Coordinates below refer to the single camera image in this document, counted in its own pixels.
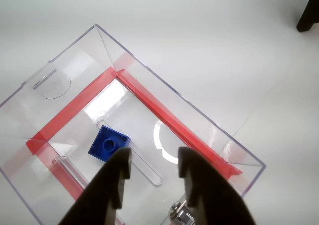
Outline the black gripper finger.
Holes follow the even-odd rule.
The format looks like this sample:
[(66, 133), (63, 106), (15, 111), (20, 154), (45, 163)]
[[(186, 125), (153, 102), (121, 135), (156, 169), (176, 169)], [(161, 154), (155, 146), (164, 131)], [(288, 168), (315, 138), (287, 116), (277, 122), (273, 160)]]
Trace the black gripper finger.
[(179, 177), (184, 179), (187, 205), (197, 225), (254, 225), (239, 194), (199, 153), (178, 149)]
[(130, 178), (132, 150), (120, 148), (102, 166), (61, 225), (114, 225), (122, 208), (125, 180)]

